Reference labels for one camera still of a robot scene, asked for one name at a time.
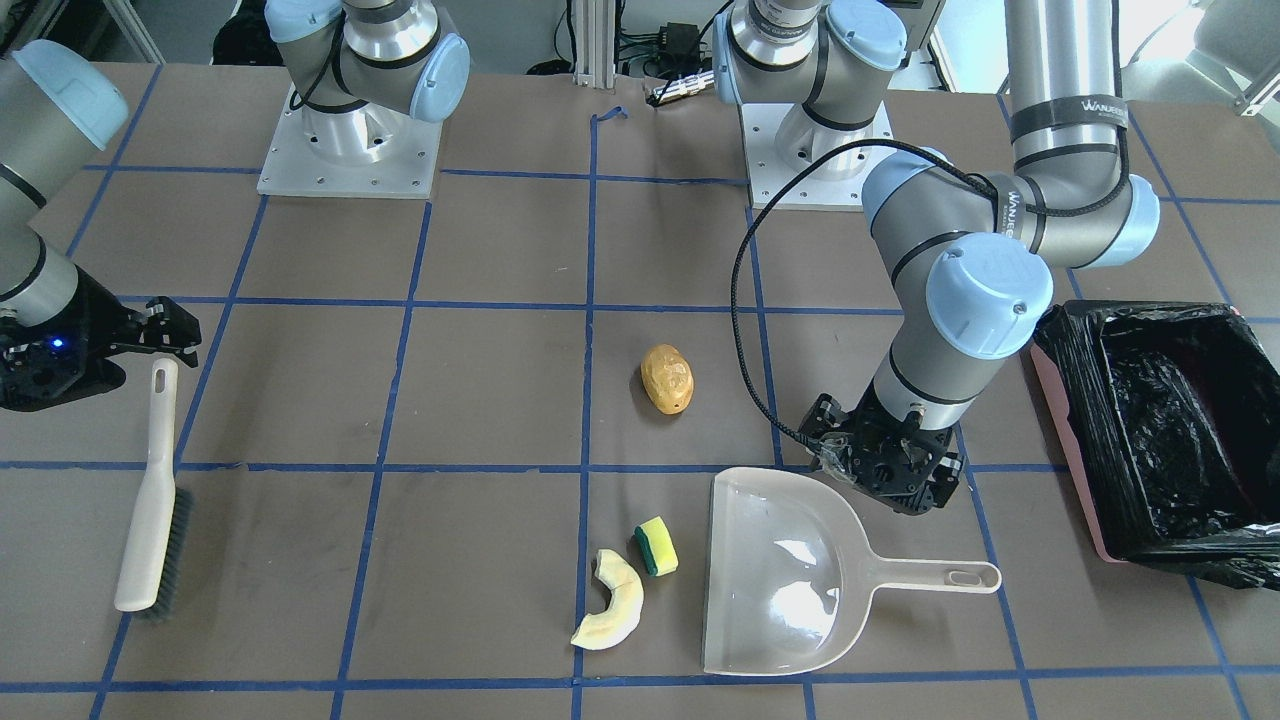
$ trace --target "brush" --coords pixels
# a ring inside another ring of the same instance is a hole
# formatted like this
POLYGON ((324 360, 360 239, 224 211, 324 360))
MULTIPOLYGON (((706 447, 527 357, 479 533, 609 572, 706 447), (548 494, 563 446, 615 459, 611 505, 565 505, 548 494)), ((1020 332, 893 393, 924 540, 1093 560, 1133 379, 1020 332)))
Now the brush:
POLYGON ((124 543, 115 609, 163 620, 173 611, 178 560, 187 536, 193 497, 173 479, 174 419, 178 411, 178 363, 160 357, 148 383, 147 469, 133 502, 124 543))

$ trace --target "robotic arm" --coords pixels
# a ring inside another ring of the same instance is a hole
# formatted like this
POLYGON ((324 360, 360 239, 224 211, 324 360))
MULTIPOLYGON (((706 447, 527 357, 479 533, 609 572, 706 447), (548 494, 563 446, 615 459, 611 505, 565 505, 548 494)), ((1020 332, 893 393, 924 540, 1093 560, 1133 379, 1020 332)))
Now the robotic arm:
MULTIPOLYGON (((751 18, 768 18, 780 0, 744 1, 756 8, 751 18)), ((844 4, 874 3, 835 0, 828 23, 844 4)), ((941 507, 959 486, 965 459, 948 451, 954 429, 1030 340, 1052 299, 1050 266, 1128 263, 1160 223, 1151 184, 1128 174, 1115 3, 1015 0, 1006 17, 1015 173, 975 182, 910 151, 869 173, 867 222, 902 327, 851 413, 822 395, 792 436, 814 468, 900 512, 941 507)), ((883 88, 856 92, 878 101, 883 88)))
POLYGON ((270 0, 266 22, 296 92, 259 191, 426 197, 471 72, 448 17, 430 0, 270 0))
MULTIPOLYGON (((906 56, 908 35, 899 17, 873 0, 739 0, 716 18, 714 38, 721 100, 795 104, 774 146, 800 172, 882 129, 873 123, 906 56)), ((868 169, 869 155, 846 152, 812 177, 845 181, 868 169)))
POLYGON ((169 352, 197 364, 200 323, 168 297, 138 313, 27 223, 128 118, 88 63, 37 40, 0 63, 0 407, 42 410, 115 389, 108 357, 169 352))

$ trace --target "sponge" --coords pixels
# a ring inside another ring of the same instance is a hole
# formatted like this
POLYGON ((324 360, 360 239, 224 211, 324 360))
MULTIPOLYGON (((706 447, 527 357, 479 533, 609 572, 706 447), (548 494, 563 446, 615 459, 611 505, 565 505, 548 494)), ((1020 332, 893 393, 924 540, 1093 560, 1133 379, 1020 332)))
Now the sponge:
POLYGON ((644 556, 644 568, 653 577, 675 573, 680 565, 676 546, 671 544, 671 533, 662 518, 654 518, 636 528, 636 543, 644 556))

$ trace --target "trash bin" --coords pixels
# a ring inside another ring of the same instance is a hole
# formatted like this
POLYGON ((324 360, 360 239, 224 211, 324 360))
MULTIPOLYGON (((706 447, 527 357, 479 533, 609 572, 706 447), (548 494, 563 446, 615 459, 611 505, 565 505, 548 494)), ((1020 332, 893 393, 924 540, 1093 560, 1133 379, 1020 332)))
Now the trash bin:
POLYGON ((1234 307, 1070 301, 1033 359, 1103 559, 1280 589, 1280 373, 1234 307))

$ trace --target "metal base plate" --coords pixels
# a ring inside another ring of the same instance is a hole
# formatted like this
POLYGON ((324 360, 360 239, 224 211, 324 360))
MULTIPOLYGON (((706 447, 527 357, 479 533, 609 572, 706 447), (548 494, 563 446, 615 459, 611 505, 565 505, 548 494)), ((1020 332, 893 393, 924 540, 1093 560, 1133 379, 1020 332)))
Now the metal base plate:
MULTIPOLYGON (((742 149, 746 152, 746 169, 751 181, 751 206, 764 208, 783 184, 796 177, 799 170, 787 164, 774 145, 782 118, 792 108, 787 102, 749 102, 742 105, 742 149)), ((888 124, 884 105, 876 111, 867 137, 891 138, 893 132, 888 124)), ((846 210, 863 211, 863 181, 867 173, 881 160, 893 154, 890 147, 868 147, 863 150, 867 164, 854 177, 841 181, 824 181, 808 177, 776 205, 780 210, 846 210)))
POLYGON ((369 165, 325 161, 311 151, 302 128, 302 113, 291 111, 285 97, 262 174, 257 178, 257 192, 297 197, 429 199, 440 152, 440 126, 411 120, 384 151, 385 158, 369 165))

